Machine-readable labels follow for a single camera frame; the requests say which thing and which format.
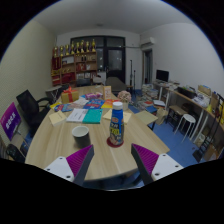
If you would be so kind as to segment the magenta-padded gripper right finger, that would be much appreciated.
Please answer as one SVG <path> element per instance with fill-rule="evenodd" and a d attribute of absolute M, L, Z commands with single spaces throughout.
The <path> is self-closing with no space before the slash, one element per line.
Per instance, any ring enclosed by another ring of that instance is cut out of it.
<path fill-rule="evenodd" d="M 182 166 L 168 154 L 163 153 L 158 155 L 134 143 L 131 144 L 131 154 L 145 185 L 182 169 Z"/>

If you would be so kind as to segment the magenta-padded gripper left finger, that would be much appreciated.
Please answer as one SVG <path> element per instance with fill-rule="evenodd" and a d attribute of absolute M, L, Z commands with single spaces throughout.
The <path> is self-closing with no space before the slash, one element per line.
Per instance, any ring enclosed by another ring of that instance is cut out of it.
<path fill-rule="evenodd" d="M 45 171 L 82 186 L 93 156 L 94 146 L 90 145 L 68 157 L 59 156 Z"/>

